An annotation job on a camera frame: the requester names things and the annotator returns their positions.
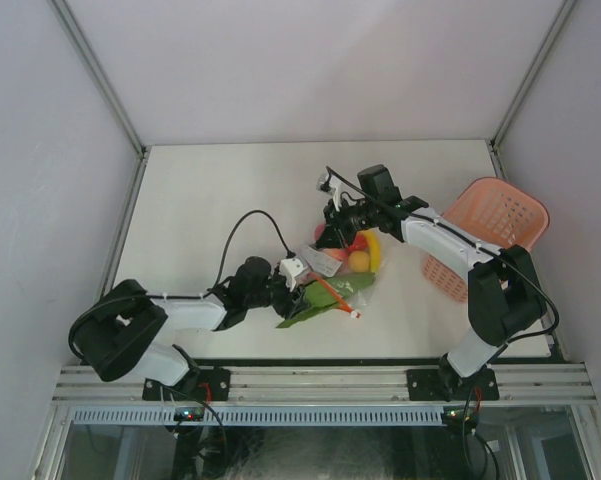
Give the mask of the green fake leafy vegetable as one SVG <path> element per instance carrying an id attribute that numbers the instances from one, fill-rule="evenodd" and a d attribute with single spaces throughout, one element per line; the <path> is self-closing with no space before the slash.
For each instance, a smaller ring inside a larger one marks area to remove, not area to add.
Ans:
<path id="1" fill-rule="evenodd" d="M 291 299 L 281 305 L 278 315 L 282 321 L 276 326 L 277 329 L 290 328 L 333 310 L 358 319 L 366 306 L 363 293 L 372 288 L 376 280 L 376 275 L 369 272 L 332 278 L 311 274 L 310 277 L 310 283 L 301 285 Z"/>

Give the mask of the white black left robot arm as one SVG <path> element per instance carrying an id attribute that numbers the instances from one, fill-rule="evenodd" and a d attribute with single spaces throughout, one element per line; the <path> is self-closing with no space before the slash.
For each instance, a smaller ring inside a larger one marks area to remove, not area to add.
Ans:
<path id="1" fill-rule="evenodd" d="M 277 266 L 250 257 L 235 274 L 193 296 L 151 294 L 138 281 L 124 280 L 75 320 L 68 345 L 104 382 L 141 376 L 186 400 L 199 387 L 197 366 L 182 346 L 167 341 L 185 330 L 228 330 L 258 308 L 271 307 L 286 318 L 302 305 L 308 273 L 298 256 Z"/>

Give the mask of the yellow fake lemon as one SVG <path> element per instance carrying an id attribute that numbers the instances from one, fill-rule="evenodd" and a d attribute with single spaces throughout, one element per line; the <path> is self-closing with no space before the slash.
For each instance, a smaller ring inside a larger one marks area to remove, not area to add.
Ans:
<path id="1" fill-rule="evenodd" d="M 353 251 L 348 257 L 348 268 L 354 273 L 365 273 L 371 270 L 371 258 L 367 251 Z"/>

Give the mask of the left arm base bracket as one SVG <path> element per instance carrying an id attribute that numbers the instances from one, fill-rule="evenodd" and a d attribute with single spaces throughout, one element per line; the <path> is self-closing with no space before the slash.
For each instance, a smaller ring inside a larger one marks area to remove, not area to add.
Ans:
<path id="1" fill-rule="evenodd" d="M 155 380 L 144 383 L 142 399 L 145 401 L 188 401 L 196 399 L 206 403 L 227 401 L 231 385 L 231 372 L 214 367 L 203 368 L 187 374 L 174 386 L 164 386 Z"/>

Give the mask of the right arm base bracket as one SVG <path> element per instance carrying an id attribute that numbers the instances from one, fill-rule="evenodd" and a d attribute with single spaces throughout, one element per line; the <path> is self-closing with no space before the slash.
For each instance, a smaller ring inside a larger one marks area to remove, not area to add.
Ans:
<path id="1" fill-rule="evenodd" d="M 436 368 L 408 369 L 406 371 L 411 401 L 466 400 L 475 389 L 487 401 L 500 399 L 495 372 L 486 366 L 469 377 L 461 377 L 451 366 L 448 355 L 443 355 Z"/>

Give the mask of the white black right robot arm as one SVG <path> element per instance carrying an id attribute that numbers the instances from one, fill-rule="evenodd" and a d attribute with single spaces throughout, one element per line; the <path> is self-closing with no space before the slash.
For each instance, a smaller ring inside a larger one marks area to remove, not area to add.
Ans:
<path id="1" fill-rule="evenodd" d="M 378 229 L 439 260 L 468 286 L 469 328 L 439 361 L 439 385 L 448 397 L 472 391 L 475 376 L 507 347 L 535 337 L 531 326 L 546 313 L 559 315 L 539 285 L 529 252 L 499 247 L 445 220 L 417 196 L 404 197 L 382 164 L 360 171 L 351 183 L 328 168 L 317 188 L 329 195 L 319 248 L 350 245 Z"/>

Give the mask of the clear zip top bag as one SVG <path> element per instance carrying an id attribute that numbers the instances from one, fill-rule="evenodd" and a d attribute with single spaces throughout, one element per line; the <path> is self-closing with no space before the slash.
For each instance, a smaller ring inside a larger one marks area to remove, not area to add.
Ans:
<path id="1" fill-rule="evenodd" d="M 317 249 L 314 245 L 304 246 L 301 250 L 301 257 L 306 261 L 306 263 L 310 267 L 310 272 L 306 276 L 305 284 L 308 284 L 312 281 L 310 277 L 311 274 L 316 274 L 317 276 L 320 276 L 322 278 L 332 278 L 336 275 L 354 273 L 348 268 L 349 253 L 347 252 L 346 248 Z M 383 264 L 384 259 L 382 251 L 381 267 L 383 266 Z M 366 290 L 363 293 L 364 299 L 366 300 L 366 305 L 367 297 L 372 293 L 373 288 L 374 285 L 372 288 Z"/>

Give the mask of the red fake tomato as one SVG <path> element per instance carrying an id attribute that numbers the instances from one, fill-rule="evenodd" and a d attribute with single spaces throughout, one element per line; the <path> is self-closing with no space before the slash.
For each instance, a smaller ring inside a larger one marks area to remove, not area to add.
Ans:
<path id="1" fill-rule="evenodd" d="M 317 248 L 333 247 L 333 228 L 324 223 L 318 225 L 314 231 L 315 246 Z"/>

